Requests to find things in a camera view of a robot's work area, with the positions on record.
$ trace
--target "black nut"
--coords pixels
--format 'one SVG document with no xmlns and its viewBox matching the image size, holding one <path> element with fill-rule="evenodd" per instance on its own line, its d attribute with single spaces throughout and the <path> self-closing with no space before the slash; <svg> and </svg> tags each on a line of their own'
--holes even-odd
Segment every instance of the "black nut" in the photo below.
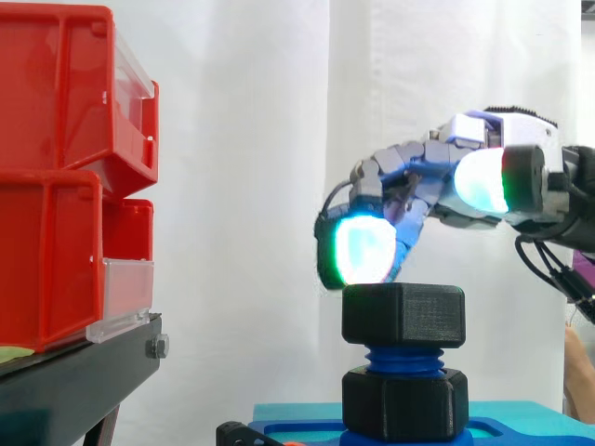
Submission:
<svg viewBox="0 0 595 446">
<path fill-rule="evenodd" d="M 457 348 L 465 343 L 465 294 L 449 285 L 348 286 L 342 333 L 350 344 Z"/>
<path fill-rule="evenodd" d="M 438 378 L 368 373 L 343 376 L 343 423 L 385 442 L 448 441 L 469 421 L 467 377 L 443 369 Z"/>
</svg>

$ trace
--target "robotic hand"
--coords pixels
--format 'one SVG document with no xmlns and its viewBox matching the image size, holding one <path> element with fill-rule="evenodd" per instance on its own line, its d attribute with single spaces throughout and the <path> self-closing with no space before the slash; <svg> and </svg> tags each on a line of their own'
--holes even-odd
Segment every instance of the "robotic hand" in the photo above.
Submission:
<svg viewBox="0 0 595 446">
<path fill-rule="evenodd" d="M 349 203 L 330 207 L 348 186 Z M 527 267 L 595 321 L 592 287 L 544 244 L 595 259 L 595 150 L 561 147 L 553 122 L 516 107 L 470 111 L 421 142 L 357 163 L 316 220 L 324 286 L 393 281 L 427 216 L 469 229 L 506 221 L 521 234 L 515 247 Z M 523 243 L 535 245 L 549 274 L 529 260 Z"/>
</svg>

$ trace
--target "red storage bin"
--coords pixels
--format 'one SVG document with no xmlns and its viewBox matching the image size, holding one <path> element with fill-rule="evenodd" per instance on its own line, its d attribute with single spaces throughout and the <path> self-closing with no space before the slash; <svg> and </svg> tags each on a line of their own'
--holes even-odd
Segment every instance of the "red storage bin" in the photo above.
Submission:
<svg viewBox="0 0 595 446">
<path fill-rule="evenodd" d="M 152 204 L 86 171 L 0 173 L 0 347 L 101 342 L 148 321 Z"/>
<path fill-rule="evenodd" d="M 108 195 L 157 181 L 159 89 L 106 7 L 0 3 L 0 169 L 80 169 Z"/>
</svg>

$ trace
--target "blue base plate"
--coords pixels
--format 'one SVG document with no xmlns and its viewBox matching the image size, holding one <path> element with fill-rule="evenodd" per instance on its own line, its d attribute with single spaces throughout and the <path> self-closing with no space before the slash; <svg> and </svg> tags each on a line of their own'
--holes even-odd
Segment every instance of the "blue base plate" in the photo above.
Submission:
<svg viewBox="0 0 595 446">
<path fill-rule="evenodd" d="M 532 402 L 472 402 L 469 411 L 467 429 L 455 440 L 425 444 L 595 446 L 595 427 Z M 390 446 L 347 432 L 341 421 L 341 405 L 335 403 L 260 404 L 255 407 L 254 420 L 250 427 L 280 442 L 295 441 L 306 446 Z"/>
</svg>

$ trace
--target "glowing fingertip sensor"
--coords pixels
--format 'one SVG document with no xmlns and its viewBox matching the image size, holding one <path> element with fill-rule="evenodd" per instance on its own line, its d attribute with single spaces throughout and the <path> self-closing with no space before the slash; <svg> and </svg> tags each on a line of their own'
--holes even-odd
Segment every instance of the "glowing fingertip sensor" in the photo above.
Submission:
<svg viewBox="0 0 595 446">
<path fill-rule="evenodd" d="M 384 282 L 394 263 L 396 232 L 384 218 L 343 218 L 335 234 L 335 256 L 341 280 L 347 285 Z"/>
<path fill-rule="evenodd" d="M 455 189 L 469 206 L 489 214 L 506 214 L 502 186 L 504 149 L 481 149 L 466 155 L 455 171 Z"/>
</svg>

